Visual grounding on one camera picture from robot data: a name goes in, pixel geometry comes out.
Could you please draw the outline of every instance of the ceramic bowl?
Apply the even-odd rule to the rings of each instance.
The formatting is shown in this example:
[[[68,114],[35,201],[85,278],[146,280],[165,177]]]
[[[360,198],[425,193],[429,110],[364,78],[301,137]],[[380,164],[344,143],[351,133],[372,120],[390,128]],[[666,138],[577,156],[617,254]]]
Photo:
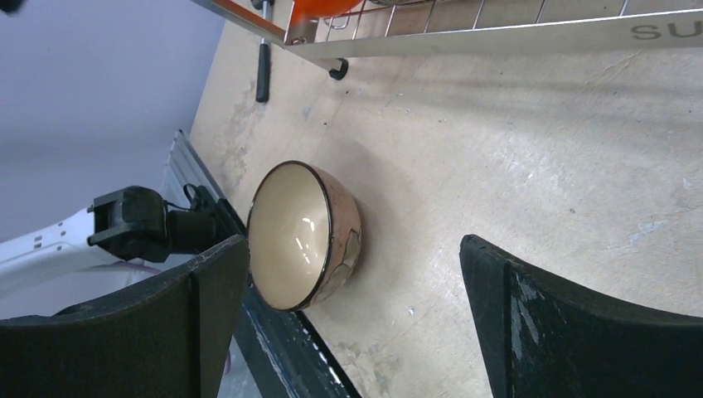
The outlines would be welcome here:
[[[298,161],[266,175],[251,202],[251,275],[272,308],[296,311],[334,293],[361,249],[354,198],[323,170]]]

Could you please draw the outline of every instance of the black handle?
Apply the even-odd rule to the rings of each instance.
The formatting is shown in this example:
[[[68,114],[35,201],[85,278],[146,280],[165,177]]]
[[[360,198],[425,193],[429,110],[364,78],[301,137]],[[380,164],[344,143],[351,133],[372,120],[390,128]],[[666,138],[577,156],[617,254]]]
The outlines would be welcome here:
[[[268,43],[259,45],[259,76],[256,80],[256,102],[269,101],[269,80],[271,79],[271,48]]]

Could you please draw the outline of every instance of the plywood surface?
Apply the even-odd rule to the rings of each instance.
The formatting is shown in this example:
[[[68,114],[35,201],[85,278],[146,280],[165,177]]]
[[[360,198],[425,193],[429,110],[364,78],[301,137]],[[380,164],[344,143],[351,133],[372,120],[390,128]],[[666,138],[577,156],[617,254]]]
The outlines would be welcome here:
[[[490,396],[458,262],[469,233],[703,316],[700,50],[357,59],[341,82],[275,51],[266,105],[257,51],[227,24],[192,140],[242,217],[289,159],[355,196],[361,263],[306,313],[364,396]]]

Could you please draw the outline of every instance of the dish rack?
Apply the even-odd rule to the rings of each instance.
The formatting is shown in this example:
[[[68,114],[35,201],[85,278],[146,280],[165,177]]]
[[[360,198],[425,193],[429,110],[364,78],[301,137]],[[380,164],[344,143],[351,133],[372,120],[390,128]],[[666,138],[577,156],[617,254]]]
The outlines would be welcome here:
[[[338,80],[350,57],[703,46],[703,0],[363,0],[285,29],[231,0],[193,1]]]

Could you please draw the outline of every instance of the black bowl rim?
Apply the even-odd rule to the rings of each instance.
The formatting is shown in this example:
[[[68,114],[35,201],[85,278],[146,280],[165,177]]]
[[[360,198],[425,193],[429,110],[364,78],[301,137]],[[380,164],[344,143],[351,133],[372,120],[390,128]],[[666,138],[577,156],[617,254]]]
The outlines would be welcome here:
[[[318,276],[318,281],[315,283],[315,286],[313,287],[312,290],[310,290],[310,293],[308,296],[301,301],[300,303],[294,305],[291,308],[276,308],[275,306],[271,305],[264,295],[259,291],[259,287],[256,286],[256,281],[254,281],[254,275],[252,274],[251,280],[254,282],[254,286],[256,287],[256,293],[261,297],[264,302],[269,305],[269,307],[278,310],[278,311],[283,311],[283,312],[293,312],[293,311],[299,311],[303,308],[306,308],[310,302],[313,300],[313,297],[315,297],[315,294],[318,292],[320,289],[320,285],[322,284],[322,281],[324,280],[325,273],[327,272],[327,267],[329,266],[329,260],[330,260],[330,255],[332,255],[332,251],[330,250],[332,248],[332,236],[334,235],[334,231],[332,230],[332,209],[330,208],[330,201],[329,201],[329,195],[327,194],[327,188],[325,187],[324,182],[320,178],[320,175],[318,172],[315,171],[315,168],[313,166],[310,166],[309,164],[305,162],[301,162],[299,160],[288,160],[283,163],[279,163],[274,168],[272,168],[269,172],[266,173],[266,176],[264,176],[264,179],[261,180],[261,183],[259,184],[259,187],[256,188],[256,192],[254,193],[254,198],[251,199],[251,204],[249,205],[249,215],[246,217],[246,235],[249,237],[249,224],[251,221],[251,213],[254,210],[254,204],[256,203],[256,197],[259,195],[259,191],[261,190],[261,187],[264,186],[264,183],[266,182],[267,179],[273,174],[276,170],[283,166],[288,166],[288,165],[297,165],[305,168],[310,172],[315,177],[315,180],[318,181],[318,185],[320,186],[320,189],[322,190],[322,195],[325,198],[325,207],[327,208],[327,220],[328,220],[328,228],[329,228],[329,234],[327,235],[327,253],[325,254],[325,262],[322,264],[322,269],[320,270],[320,275]]]

